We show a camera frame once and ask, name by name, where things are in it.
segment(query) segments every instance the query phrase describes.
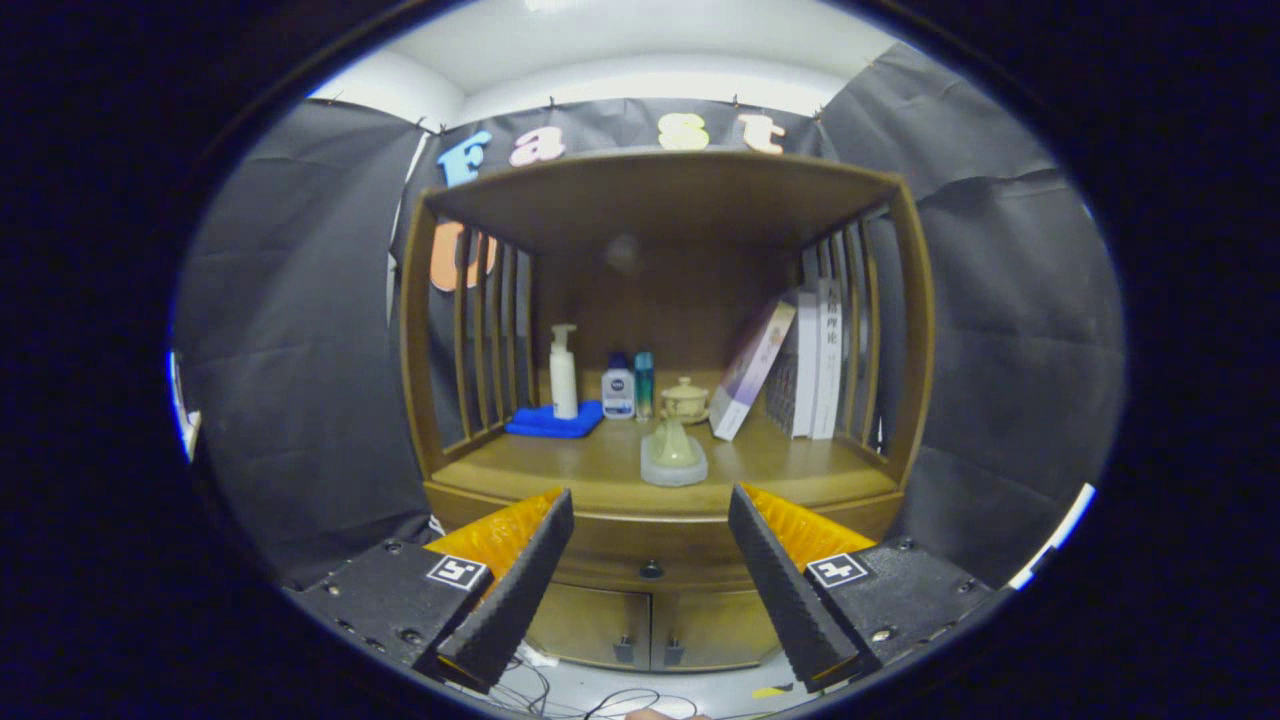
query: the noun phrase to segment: white pump bottle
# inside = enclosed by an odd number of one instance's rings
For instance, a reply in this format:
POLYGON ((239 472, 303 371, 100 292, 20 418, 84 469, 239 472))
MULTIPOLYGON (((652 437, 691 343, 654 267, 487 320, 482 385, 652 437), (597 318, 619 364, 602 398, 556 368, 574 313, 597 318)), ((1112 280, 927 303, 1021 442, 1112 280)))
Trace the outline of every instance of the white pump bottle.
POLYGON ((577 325, 552 325, 556 338, 552 341, 552 407, 556 418, 572 420, 577 418, 577 373, 573 369, 573 354, 568 351, 568 333, 577 325))

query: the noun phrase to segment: white ceiling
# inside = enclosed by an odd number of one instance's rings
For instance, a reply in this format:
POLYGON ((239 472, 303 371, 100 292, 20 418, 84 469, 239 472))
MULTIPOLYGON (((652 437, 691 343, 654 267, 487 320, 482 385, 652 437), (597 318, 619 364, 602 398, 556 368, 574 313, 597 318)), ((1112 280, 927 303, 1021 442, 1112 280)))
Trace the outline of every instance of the white ceiling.
POLYGON ((540 70, 699 53, 852 78, 895 38, 819 0, 476 0, 390 49, 466 95, 540 70), (531 10, 530 6, 558 6, 531 10))

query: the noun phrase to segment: cabinet door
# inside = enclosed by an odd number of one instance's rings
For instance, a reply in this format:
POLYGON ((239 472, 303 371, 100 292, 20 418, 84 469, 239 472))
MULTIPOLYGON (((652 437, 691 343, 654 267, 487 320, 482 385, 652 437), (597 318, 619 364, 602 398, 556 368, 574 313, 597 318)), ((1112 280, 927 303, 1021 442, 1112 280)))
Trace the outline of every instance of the cabinet door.
POLYGON ((654 596, 654 670, 744 667, 780 647, 755 591, 654 596))
POLYGON ((539 652, 564 660, 649 669, 649 596, 552 583, 529 626, 539 652))

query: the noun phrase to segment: wooden cabinet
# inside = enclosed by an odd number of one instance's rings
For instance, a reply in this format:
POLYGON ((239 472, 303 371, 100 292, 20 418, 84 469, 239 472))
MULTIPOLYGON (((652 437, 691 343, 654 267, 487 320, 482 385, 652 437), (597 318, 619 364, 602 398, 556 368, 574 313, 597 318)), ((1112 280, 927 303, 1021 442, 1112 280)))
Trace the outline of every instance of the wooden cabinet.
POLYGON ((539 652, 604 667, 648 670, 650 597, 552 583, 527 641, 539 652))
POLYGON ((529 633, 544 652, 653 671, 759 662, 777 638, 728 530, 735 483, 877 541, 901 506, 932 387, 933 286, 915 205, 897 176, 739 151, 536 163, 428 192, 403 273, 404 395, 444 527, 556 487, 573 493, 575 532, 529 633), (436 232, 444 218, 448 232, 436 232), (869 222, 886 232, 872 237, 869 222), (449 233, 463 241, 435 252, 449 233), (630 240, 616 252, 620 238, 630 240), (892 286, 902 288, 896 305, 905 310, 887 443, 870 441, 884 372, 873 242, 897 246, 902 282, 892 286), (433 328, 433 293, 424 288, 433 256, 448 274, 451 254, 456 278, 445 284, 454 291, 436 320, 452 316, 452 338, 440 343, 431 333, 448 331, 433 328), (493 258, 492 272, 475 272, 470 256, 493 258), (690 427, 707 451, 708 478, 662 488, 639 474, 652 425, 605 420, 581 439, 503 432, 517 407, 549 400, 552 324, 579 327, 571 346, 581 398, 598 397, 605 351, 616 348, 654 351, 658 389, 680 375, 710 388, 742 324, 813 268, 838 281, 847 346, 859 347, 846 354, 835 439, 785 437, 758 400, 732 442, 705 424, 690 427), (447 387, 433 389, 433 377, 447 387), (461 439, 436 432, 442 406, 461 418, 461 439), (650 561, 660 577, 641 575, 650 561))
POLYGON ((742 667, 780 648, 755 591, 657 594, 653 606, 653 670, 742 667))
POLYGON ((548 587, 526 639, 563 660, 650 671, 750 666, 780 648, 755 591, 646 594, 559 583, 548 587))

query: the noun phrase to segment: foam letter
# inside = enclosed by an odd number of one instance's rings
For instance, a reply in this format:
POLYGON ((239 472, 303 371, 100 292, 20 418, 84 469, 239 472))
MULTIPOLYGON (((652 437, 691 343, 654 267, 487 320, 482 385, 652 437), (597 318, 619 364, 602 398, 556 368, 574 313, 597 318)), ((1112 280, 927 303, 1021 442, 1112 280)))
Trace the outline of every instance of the foam letter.
MULTIPOLYGON (((431 284, 443 292, 453 292, 458 288, 458 268, 454 258, 458 252, 458 241, 462 240, 462 223, 448 220, 435 225, 435 242, 431 243, 431 284)), ((485 260, 485 274, 493 272, 493 264, 498 259, 498 243, 489 238, 489 258, 485 260)), ((466 272, 467 287, 475 287, 479 279, 477 258, 470 258, 466 272)))
POLYGON ((484 161, 484 143, 490 140, 493 140, 493 135, 488 131, 480 131, 440 152, 435 163, 444 168, 445 187, 471 182, 480 177, 475 169, 484 161))
POLYGON ((773 143, 773 136, 783 136, 787 131, 773 124, 772 118, 768 115, 739 115, 737 119, 746 123, 746 127, 742 128, 742 140, 746 141, 748 147, 769 155, 782 154, 782 146, 773 143))
POLYGON ((520 136, 516 141, 516 150, 511 154, 511 164, 516 168, 531 165, 539 160, 554 160, 564 154, 564 143, 561 142, 563 132, 554 126, 531 129, 520 136))
POLYGON ((658 118, 658 142, 667 150, 701 150, 712 141, 707 122, 694 113, 667 113, 658 118))

